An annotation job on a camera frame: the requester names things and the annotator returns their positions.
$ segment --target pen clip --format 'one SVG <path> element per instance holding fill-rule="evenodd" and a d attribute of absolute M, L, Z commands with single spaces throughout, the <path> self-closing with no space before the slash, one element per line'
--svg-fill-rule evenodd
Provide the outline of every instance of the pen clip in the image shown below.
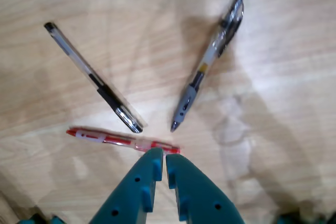
<path fill-rule="evenodd" d="M 218 33 L 213 41 L 213 45 L 217 47 L 217 55 L 220 57 L 227 45 L 230 43 L 244 17 L 243 0 L 234 0 L 230 6 L 228 13 L 221 18 L 219 22 Z"/>

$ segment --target wooden table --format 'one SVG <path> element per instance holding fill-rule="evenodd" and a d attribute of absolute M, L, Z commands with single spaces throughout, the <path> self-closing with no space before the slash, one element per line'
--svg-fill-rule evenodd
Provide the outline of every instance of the wooden table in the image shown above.
<path fill-rule="evenodd" d="M 246 223 L 279 210 L 336 209 L 336 2 L 245 0 L 243 23 L 185 122 L 174 109 L 230 0 L 0 0 L 0 190 L 87 223 L 142 155 L 83 142 L 73 125 L 129 133 L 43 24 L 53 20 L 148 125 Z M 179 223 L 166 172 L 147 223 Z"/>

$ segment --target teal plastic part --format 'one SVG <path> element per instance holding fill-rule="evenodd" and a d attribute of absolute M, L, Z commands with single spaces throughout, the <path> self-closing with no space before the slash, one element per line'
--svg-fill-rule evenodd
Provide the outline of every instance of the teal plastic part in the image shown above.
<path fill-rule="evenodd" d="M 147 151 L 111 193 L 90 224 L 145 224 L 153 211 L 156 181 L 162 180 L 163 150 Z"/>
<path fill-rule="evenodd" d="M 21 220 L 18 222 L 18 224 L 65 224 L 64 221 L 62 221 L 57 216 L 53 216 L 50 221 L 46 221 L 41 217 L 39 214 L 34 214 L 29 220 Z"/>
<path fill-rule="evenodd" d="M 175 189 L 180 221 L 188 224 L 244 224 L 235 205 L 192 162 L 180 154 L 166 156 L 168 183 Z"/>

